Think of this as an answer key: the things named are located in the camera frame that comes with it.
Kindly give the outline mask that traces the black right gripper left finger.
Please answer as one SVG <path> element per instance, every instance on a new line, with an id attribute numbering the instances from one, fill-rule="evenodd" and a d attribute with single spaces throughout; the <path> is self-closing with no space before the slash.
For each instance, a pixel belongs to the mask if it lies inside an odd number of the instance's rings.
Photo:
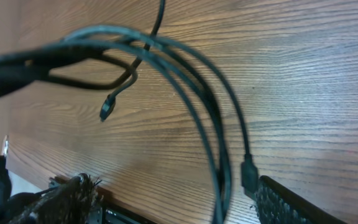
<path id="1" fill-rule="evenodd" d="M 78 174 L 26 206 L 10 218 L 9 223 L 86 223 L 91 210 L 99 202 L 96 185 L 97 182 L 88 174 Z"/>

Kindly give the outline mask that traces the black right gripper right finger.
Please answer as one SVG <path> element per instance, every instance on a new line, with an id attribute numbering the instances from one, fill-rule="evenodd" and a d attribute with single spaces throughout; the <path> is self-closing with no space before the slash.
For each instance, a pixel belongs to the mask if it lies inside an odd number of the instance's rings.
<path id="1" fill-rule="evenodd" d="M 261 224 L 345 224 L 272 178 L 259 178 L 256 211 Z"/>

